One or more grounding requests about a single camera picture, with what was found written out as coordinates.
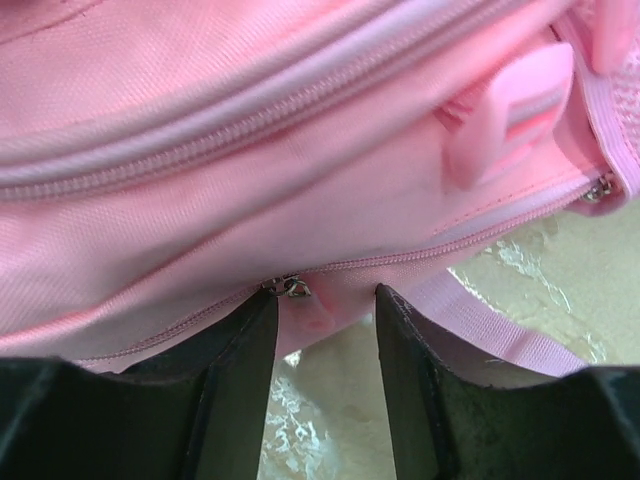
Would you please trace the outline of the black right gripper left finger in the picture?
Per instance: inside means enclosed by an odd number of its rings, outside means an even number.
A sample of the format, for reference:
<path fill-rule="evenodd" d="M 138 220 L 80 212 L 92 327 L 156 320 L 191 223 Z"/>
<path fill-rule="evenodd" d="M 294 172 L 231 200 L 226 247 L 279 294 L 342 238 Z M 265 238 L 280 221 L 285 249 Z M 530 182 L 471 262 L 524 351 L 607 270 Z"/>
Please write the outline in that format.
<path fill-rule="evenodd" d="M 2 477 L 255 478 L 277 332 L 277 302 L 259 292 L 119 374 L 4 359 Z"/>

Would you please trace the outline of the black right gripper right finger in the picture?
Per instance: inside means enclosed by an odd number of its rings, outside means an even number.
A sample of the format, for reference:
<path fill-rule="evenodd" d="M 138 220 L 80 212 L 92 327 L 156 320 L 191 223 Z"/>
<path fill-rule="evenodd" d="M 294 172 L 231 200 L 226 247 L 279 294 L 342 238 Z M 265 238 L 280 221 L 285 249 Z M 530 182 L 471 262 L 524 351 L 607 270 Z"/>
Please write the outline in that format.
<path fill-rule="evenodd" d="M 639 370 L 553 378 L 497 359 L 376 289 L 375 323 L 400 479 L 635 479 Z"/>

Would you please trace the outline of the pink student backpack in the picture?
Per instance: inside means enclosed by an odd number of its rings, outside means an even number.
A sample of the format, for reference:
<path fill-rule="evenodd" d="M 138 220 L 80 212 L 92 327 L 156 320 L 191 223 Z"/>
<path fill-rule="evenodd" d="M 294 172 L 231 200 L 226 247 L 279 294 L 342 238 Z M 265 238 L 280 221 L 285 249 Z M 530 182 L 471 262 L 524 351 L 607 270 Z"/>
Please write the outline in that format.
<path fill-rule="evenodd" d="M 264 286 L 284 356 L 385 283 L 562 376 L 448 268 L 638 193 L 635 1 L 1 5 L 6 357 L 122 372 Z"/>

